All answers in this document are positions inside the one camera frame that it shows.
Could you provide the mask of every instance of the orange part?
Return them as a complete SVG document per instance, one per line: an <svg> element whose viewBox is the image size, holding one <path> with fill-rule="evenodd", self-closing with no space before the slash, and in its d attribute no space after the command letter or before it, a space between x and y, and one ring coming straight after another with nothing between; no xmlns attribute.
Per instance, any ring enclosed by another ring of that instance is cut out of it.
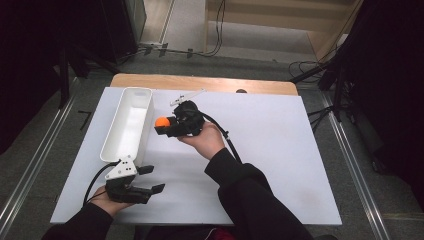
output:
<svg viewBox="0 0 424 240"><path fill-rule="evenodd" d="M169 119L166 117L159 117L156 119L155 127L169 127L171 126L171 122L169 122Z"/></svg>

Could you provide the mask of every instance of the metal rail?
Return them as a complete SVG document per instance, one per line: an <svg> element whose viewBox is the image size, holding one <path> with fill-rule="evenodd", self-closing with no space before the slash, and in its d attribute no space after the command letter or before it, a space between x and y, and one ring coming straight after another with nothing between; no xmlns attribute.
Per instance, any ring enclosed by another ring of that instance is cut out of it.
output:
<svg viewBox="0 0 424 240"><path fill-rule="evenodd" d="M328 92L322 92L322 97L325 107L332 105L331 97ZM383 218L378 210L368 184L362 175L361 168L356 160L352 148L350 147L349 141L347 140L343 125L341 122L337 121L332 112L329 114L329 118L375 238L377 240L390 240L389 232L384 225Z"/></svg>
<svg viewBox="0 0 424 240"><path fill-rule="evenodd" d="M13 224L13 221L15 220L16 215L19 213L19 210L24 203L29 190L31 189L38 173L44 164L44 160L49 154L49 151L54 141L56 140L56 137L60 132L60 129L62 128L70 109L72 108L75 100L75 93L79 90L79 88L80 82L77 78L75 78L72 82L71 95L68 102L61 110L56 113L49 129L47 130L47 133L44 135L43 140L41 141L34 156L28 164L28 167L19 180L19 183L16 185L15 190L6 201L6 204L4 205L0 215L0 239L5 239L10 227Z"/></svg>

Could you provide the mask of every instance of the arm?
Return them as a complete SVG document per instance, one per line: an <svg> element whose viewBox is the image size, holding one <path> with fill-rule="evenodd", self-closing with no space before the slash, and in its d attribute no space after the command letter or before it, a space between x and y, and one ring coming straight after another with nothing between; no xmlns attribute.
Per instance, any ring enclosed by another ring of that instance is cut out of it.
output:
<svg viewBox="0 0 424 240"><path fill-rule="evenodd" d="M42 239L105 239L110 225L113 222L113 217L120 210L127 208L132 204L111 201L105 193L104 186L97 189L94 196L96 197L94 197L65 224L51 227L44 234Z"/></svg>
<svg viewBox="0 0 424 240"><path fill-rule="evenodd" d="M219 184L219 199L240 239L312 239L302 223L272 194L265 175L253 165L234 159L216 126L205 123L200 135L179 140L210 160L205 172Z"/></svg>

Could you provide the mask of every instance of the black cable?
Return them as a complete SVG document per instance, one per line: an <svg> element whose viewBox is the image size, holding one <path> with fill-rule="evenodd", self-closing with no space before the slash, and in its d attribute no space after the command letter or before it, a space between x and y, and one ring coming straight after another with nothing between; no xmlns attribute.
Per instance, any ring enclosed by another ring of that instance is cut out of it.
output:
<svg viewBox="0 0 424 240"><path fill-rule="evenodd" d="M236 150L236 148L234 147L234 145L233 145L233 142L231 141L231 139L230 139L230 137L228 136L228 131L225 131L219 124L218 124L218 122L217 121L215 121L215 119L213 119L211 116L209 116L209 115L207 115L207 114L205 114L205 113L203 113L203 112L201 112L201 111L199 111L199 110L188 110L188 109L186 109L186 110L184 110L185 112L192 112L192 113L198 113L198 114L201 114L204 118L206 118L207 120L209 120L211 123L213 123L213 124L215 124L215 126L217 126L218 127L218 129L219 129L219 131L222 133L222 136L224 136L224 138L225 138L225 140L227 141L227 143L228 143L228 146L230 147L230 149L231 149L231 152L233 153L233 155L234 155L234 158L236 159L236 161L237 162L239 162L239 163L242 163L242 161L241 161L241 159L240 159L240 156L238 155L238 153L237 153L237 150Z"/></svg>
<svg viewBox="0 0 424 240"><path fill-rule="evenodd" d="M317 62L313 62L313 61L296 61L296 62L292 62L292 63L290 63L290 65L289 65L289 74L294 78L294 77L296 77L293 73L292 73L292 65L293 64L298 64L298 68L299 68L299 71L300 72L302 72L302 74L303 73L305 73L305 70L303 70L302 69L302 64L316 64L317 66L318 66L318 63ZM321 77L322 77L322 74L314 74L314 75L312 75L311 77L313 77L313 78L316 78L316 80L313 80L313 81L303 81L304 83L315 83L315 82L317 82L317 81L319 81L319 79L321 79Z"/></svg>
<svg viewBox="0 0 424 240"><path fill-rule="evenodd" d="M339 108L339 110L349 110L349 104L347 105L341 105ZM310 118L311 116L317 115L319 114L318 118L316 118L315 120L311 121L310 124L312 126L312 132L315 133L318 126L320 125L321 121L330 113L334 111L334 106L329 106L326 107L324 109L318 110L318 111L314 111L314 112L310 112L307 113L308 118Z"/></svg>
<svg viewBox="0 0 424 240"><path fill-rule="evenodd" d="M90 185L88 186L87 192L85 193L85 197L84 197L84 202L82 203L82 206L85 206L89 200L87 200L88 195L90 194L91 188L93 187L94 183L96 182L97 178L100 176L100 174L102 174L102 172L104 170L106 170L109 167L114 167L116 165L118 165L121 162L121 160L119 160L118 162L114 162L114 163L109 163L106 166L102 167L102 169L100 169L96 175L94 176L93 180L91 180Z"/></svg>
<svg viewBox="0 0 424 240"><path fill-rule="evenodd" d="M221 49L221 46L222 46L222 39L223 39L222 38L222 35L223 35L222 26L223 26L223 23L224 23L224 16L225 16L225 3L226 3L226 0L221 1L221 4L219 5L218 12L217 12L217 15L216 15L215 29L216 29L218 39L216 41L215 48L212 51L203 53L203 52L188 52L188 51L181 51L181 50L174 50L174 49L162 49L162 48L152 48L151 50L155 50L155 51L166 50L167 52L172 52L172 53L193 54L193 55L202 56L202 57L213 57L213 56L215 56L219 52L219 50Z"/></svg>
<svg viewBox="0 0 424 240"><path fill-rule="evenodd" d="M89 199L87 200L87 203L88 203L88 202L90 202L91 200L93 200L93 198L98 197L98 196L102 195L102 194L103 194L103 193L105 193L105 192L106 192L106 191L103 191L103 192L101 192L101 193L98 193L98 194L96 194L96 195L92 196L91 198L89 198Z"/></svg>
<svg viewBox="0 0 424 240"><path fill-rule="evenodd" d="M336 44L336 47L333 49L333 50L331 50L331 51L329 51L327 54L325 54L323 57L321 57L317 62L313 62L313 61L296 61L296 62L292 62L292 63L290 63L290 65L289 65L289 73L290 73L290 75L293 77L292 79L290 79L290 80L288 80L289 82L292 82L292 83L298 83L298 82L300 82L300 81L303 81L303 82L305 82L305 83L315 83L315 82L317 82L317 81L319 81L320 79L321 79L321 77L322 76L316 76L316 74L319 74L320 72L322 72L322 71L324 71L324 70L326 70L326 68L327 68L327 66L329 65L329 63L331 62L331 60L334 58L334 57L332 57L330 60L328 60L328 61L326 61L326 62L324 62L324 63L320 63L321 62L321 60L323 60L324 58L326 58L329 54L331 54L332 52L334 52L334 51L336 51L337 52L337 50L340 48L340 46L337 46L337 44ZM296 63L299 63L299 65L298 65L298 68L300 69L300 71L302 72L302 74L300 74L300 75L298 75L298 76L294 76L293 75L293 73L291 72L291 66L293 65L293 64L296 64ZM301 69L301 65L302 64L306 64L306 63L315 63L316 64L316 67L314 67L313 69L311 69L311 70L309 70L309 71L307 71L307 72L304 72L302 69ZM303 76L303 75L309 75L309 77L315 77L315 78L317 78L317 80L314 80L314 81L304 81L307 77L306 76Z"/></svg>

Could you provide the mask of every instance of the wire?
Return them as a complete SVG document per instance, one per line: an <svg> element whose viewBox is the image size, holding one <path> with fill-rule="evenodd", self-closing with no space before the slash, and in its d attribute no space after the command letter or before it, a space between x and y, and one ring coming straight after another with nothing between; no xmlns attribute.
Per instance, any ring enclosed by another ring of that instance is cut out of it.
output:
<svg viewBox="0 0 424 240"><path fill-rule="evenodd" d="M206 118L207 120L209 120L211 123L213 123L213 124L215 124L217 127L218 127L218 129L219 129L219 131L222 133L222 135L224 136L224 138L225 138L225 140L227 141L227 143L228 143L228 146L230 147L230 149L231 149L231 152L233 153L233 155L234 155L234 158L236 159L236 161L237 162L239 162L239 163L242 163L242 161L241 161L241 159L240 159L240 156L238 155L238 153L237 153L237 150L236 150L236 148L234 147L234 145L233 145L233 142L231 141L231 139L230 139L230 137L228 136L228 131L225 131L219 124L218 124L218 122L217 121L215 121L215 119L213 119L211 116L209 116L209 115L207 115L207 114L205 114L205 113L203 113L203 112L201 112L201 111L199 111L199 110L189 110L189 109L186 109L186 110L184 110L185 112L192 112L192 113L198 113L198 114L201 114L204 118Z"/></svg>
<svg viewBox="0 0 424 240"><path fill-rule="evenodd" d="M101 193L99 193L99 194L96 194L96 195L92 196L91 198L89 198L89 199L87 200L87 203L88 203L88 202L90 202L91 200L93 200L93 198L98 197L98 196L102 195L102 194L103 194L103 193L105 193L105 192L106 192L106 191L103 191L103 192L101 192Z"/></svg>
<svg viewBox="0 0 424 240"><path fill-rule="evenodd" d="M345 105L341 105L340 107L339 107L339 109L338 110L347 110L347 111L349 111L350 110L350 108L349 108L349 104L345 104ZM312 132L315 134L315 132L316 132L316 130L317 130L317 128L318 128L318 126L320 125L320 123L321 123L321 121L330 113L330 112L332 112L332 111L334 111L335 110L335 107L334 106L329 106L329 107L326 107L326 108L324 108L324 109L321 109L321 110L318 110L318 111L314 111L314 112L310 112L310 113L308 113L308 118L310 118L311 116L314 116L314 115L317 115L317 114L319 114L319 116L318 116L318 118L316 118L316 119L314 119L313 121L311 121L310 122L310 124L311 124L311 126L312 126Z"/></svg>
<svg viewBox="0 0 424 240"><path fill-rule="evenodd" d="M202 56L202 57L213 57L215 56L219 50L221 49L222 46L222 35L223 35L223 31L222 31L222 26L224 23L224 16L225 16L225 3L226 0L222 0L219 8L218 8L218 12L216 15L216 20L215 20L215 30L216 30L216 34L217 34L217 41L215 44L215 47L212 51L203 53L203 52L189 52L189 51L181 51L181 50L174 50L174 49L167 49L167 48L150 48L150 50L155 50L155 51L167 51L167 52L172 52L172 53L183 53L183 54L193 54L193 55L197 55L197 56ZM140 52L142 52L143 50L139 50L139 52L133 54L133 55L137 55Z"/></svg>
<svg viewBox="0 0 424 240"><path fill-rule="evenodd" d="M211 234L216 230L217 228L212 228L210 231L209 231L209 234L208 234L208 236L206 236L206 238L204 239L204 240L208 240L208 238L211 236Z"/></svg>
<svg viewBox="0 0 424 240"><path fill-rule="evenodd" d="M100 170L96 173L96 175L94 176L93 180L91 180L90 185L88 186L87 192L85 193L85 196L84 196L84 202L82 203L82 206L87 205L87 203L90 201L90 200L87 200L88 195L90 194L91 188L93 187L94 183L96 182L96 180L97 180L97 178L100 176L100 174L102 174L102 172L103 172L104 170L106 170L107 168L109 168L109 167L114 167L114 166L118 165L120 162L121 162L121 159L119 159L119 161L118 161L118 162L109 163L109 164L107 164L106 166L102 167L102 168L101 168L101 169L100 169Z"/></svg>
<svg viewBox="0 0 424 240"><path fill-rule="evenodd" d="M324 58L326 58L328 55L330 55L332 52L334 52L334 51L336 51L337 52L337 50L340 48L341 46L338 46L337 44L336 44L336 47L333 49L333 50L331 50L331 51L329 51L327 54L325 54L323 57L321 57L318 61L295 61L295 62L292 62L292 63L290 63L289 64L289 74L293 77L293 78L295 78L295 77L297 77L297 76L295 76L293 73L292 73L292 65L294 65L294 64L298 64L298 68L299 68L299 70L302 72L300 75L302 75L302 74L304 74L305 73L305 71L302 69L302 64L315 64L315 67L320 67L321 65L322 65L322 63L320 63L321 62L321 60L323 60ZM311 77L313 77L313 78L316 78L315 80L312 80L312 81L305 81L305 80L303 80L302 82L305 82L305 83L316 83L316 82L318 82L320 79L321 79L321 77L322 77L322 74L315 74L315 75L313 75L313 76L311 76Z"/></svg>

